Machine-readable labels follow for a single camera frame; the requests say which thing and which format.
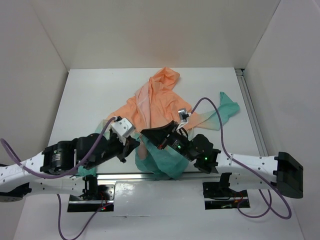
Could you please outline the aluminium rail front table edge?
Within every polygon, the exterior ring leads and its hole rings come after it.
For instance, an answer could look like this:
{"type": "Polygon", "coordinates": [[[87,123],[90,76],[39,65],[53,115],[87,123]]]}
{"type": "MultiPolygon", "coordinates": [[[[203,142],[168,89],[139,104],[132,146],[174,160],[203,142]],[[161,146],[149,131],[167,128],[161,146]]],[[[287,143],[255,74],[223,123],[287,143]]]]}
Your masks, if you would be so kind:
{"type": "Polygon", "coordinates": [[[203,172],[185,172],[178,179],[157,176],[153,173],[108,173],[108,174],[97,174],[99,181],[166,181],[166,180],[193,180],[193,179],[212,179],[220,178],[221,173],[210,173],[206,174],[203,172]]]}

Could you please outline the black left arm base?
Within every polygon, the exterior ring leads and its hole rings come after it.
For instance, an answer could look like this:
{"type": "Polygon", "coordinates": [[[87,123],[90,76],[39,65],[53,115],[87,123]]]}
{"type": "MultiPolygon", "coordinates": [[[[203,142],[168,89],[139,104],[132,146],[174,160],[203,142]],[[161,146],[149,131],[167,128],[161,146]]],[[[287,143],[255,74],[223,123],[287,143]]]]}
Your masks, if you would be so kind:
{"type": "Polygon", "coordinates": [[[114,211],[115,182],[99,182],[93,175],[83,176],[80,179],[84,180],[84,189],[79,196],[69,196],[68,213],[95,212],[99,208],[101,212],[114,211]]]}

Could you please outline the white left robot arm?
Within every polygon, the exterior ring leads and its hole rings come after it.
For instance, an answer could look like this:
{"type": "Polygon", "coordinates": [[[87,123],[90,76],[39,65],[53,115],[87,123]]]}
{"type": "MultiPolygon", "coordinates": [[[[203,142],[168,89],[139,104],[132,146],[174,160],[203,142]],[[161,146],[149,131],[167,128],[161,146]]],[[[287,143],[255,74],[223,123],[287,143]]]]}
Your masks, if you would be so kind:
{"type": "Polygon", "coordinates": [[[21,161],[6,140],[0,142],[14,161],[12,165],[0,167],[1,202],[20,201],[25,196],[40,194],[67,194],[95,200],[105,187],[99,186],[92,174],[80,176],[79,168],[91,170],[112,158],[125,163],[126,157],[140,145],[132,137],[121,142],[115,133],[111,133],[109,139],[93,133],[60,141],[21,161]]]}

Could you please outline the orange and teal jacket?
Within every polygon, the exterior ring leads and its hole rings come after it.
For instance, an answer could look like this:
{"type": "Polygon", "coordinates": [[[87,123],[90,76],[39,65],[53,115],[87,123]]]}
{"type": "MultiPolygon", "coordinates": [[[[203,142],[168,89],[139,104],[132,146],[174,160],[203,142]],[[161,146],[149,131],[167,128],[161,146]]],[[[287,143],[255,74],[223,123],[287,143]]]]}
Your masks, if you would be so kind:
{"type": "MultiPolygon", "coordinates": [[[[141,142],[134,150],[136,167],[142,172],[153,173],[160,179],[178,179],[189,165],[189,161],[170,147],[157,149],[141,131],[162,127],[171,121],[179,122],[180,109],[192,111],[192,106],[173,91],[179,77],[178,72],[168,67],[162,68],[150,77],[125,105],[103,119],[95,130],[96,133],[101,133],[102,128],[113,116],[127,118],[135,126],[135,133],[131,136],[141,142]]],[[[226,93],[220,92],[220,104],[217,109],[224,125],[240,111],[240,106],[226,93]]],[[[184,129],[187,134],[193,134],[194,128],[219,131],[220,123],[216,111],[193,113],[184,129]]]]}

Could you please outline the aluminium rail table edge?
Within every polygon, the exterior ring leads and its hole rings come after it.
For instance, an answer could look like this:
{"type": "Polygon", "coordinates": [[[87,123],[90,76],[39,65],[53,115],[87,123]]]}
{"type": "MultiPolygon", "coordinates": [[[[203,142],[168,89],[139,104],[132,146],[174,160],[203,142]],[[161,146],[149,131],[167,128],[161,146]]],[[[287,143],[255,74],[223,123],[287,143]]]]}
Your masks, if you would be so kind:
{"type": "Polygon", "coordinates": [[[193,179],[212,179],[220,178],[221,173],[210,173],[206,174],[203,172],[185,172],[178,179],[157,176],[153,173],[108,173],[108,174],[97,174],[99,181],[166,181],[166,180],[193,180],[193,179]]]}
{"type": "Polygon", "coordinates": [[[269,153],[258,123],[251,94],[244,77],[244,71],[242,69],[235,69],[234,71],[243,99],[243,103],[240,103],[239,106],[241,109],[244,108],[243,111],[246,113],[250,125],[249,130],[244,130],[244,133],[247,134],[247,140],[240,141],[241,146],[239,150],[236,150],[236,153],[262,158],[268,157],[269,153]]]}

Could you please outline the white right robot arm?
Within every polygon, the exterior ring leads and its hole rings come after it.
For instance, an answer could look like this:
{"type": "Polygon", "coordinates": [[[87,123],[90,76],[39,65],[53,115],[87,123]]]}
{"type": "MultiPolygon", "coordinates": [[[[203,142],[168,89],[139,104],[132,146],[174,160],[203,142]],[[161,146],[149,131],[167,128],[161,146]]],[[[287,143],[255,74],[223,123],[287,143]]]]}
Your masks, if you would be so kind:
{"type": "Polygon", "coordinates": [[[185,133],[175,121],[141,131],[159,150],[174,150],[200,172],[219,174],[218,190],[223,196],[230,196],[234,191],[275,188],[288,198],[303,197],[304,168],[289,153],[279,152],[276,156],[225,153],[214,148],[203,134],[189,140],[185,133]]]}

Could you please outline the aluminium rail right table edge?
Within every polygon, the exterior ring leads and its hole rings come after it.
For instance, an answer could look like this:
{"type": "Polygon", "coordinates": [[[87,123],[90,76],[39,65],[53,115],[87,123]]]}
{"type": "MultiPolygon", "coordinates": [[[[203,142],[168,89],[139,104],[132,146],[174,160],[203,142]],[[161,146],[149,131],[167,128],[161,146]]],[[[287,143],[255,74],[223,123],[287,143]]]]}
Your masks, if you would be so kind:
{"type": "Polygon", "coordinates": [[[243,99],[243,103],[240,103],[239,106],[241,109],[244,108],[243,111],[246,113],[250,125],[249,130],[244,130],[244,133],[247,134],[247,140],[240,141],[241,146],[239,150],[236,150],[236,153],[262,158],[268,157],[269,153],[258,123],[251,94],[244,77],[244,71],[242,69],[235,69],[234,71],[243,99]]]}

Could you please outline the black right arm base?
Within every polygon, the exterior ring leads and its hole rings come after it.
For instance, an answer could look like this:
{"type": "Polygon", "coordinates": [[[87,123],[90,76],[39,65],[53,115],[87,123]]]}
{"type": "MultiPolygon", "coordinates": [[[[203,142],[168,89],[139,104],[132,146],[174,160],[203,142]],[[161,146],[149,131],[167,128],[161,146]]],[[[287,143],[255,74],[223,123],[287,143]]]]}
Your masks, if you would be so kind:
{"type": "Polygon", "coordinates": [[[250,208],[247,190],[235,191],[230,188],[231,173],[223,173],[219,181],[202,183],[205,210],[250,208]]]}

